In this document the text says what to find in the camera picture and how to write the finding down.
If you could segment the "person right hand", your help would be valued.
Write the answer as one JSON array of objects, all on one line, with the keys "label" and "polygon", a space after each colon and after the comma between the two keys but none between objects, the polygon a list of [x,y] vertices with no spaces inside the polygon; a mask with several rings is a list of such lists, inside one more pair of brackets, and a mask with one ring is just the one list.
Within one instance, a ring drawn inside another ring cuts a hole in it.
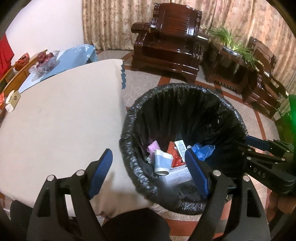
[{"label": "person right hand", "polygon": [[269,196],[269,208],[282,211],[285,214],[292,214],[296,207],[295,197],[280,197],[275,192],[271,192]]}]

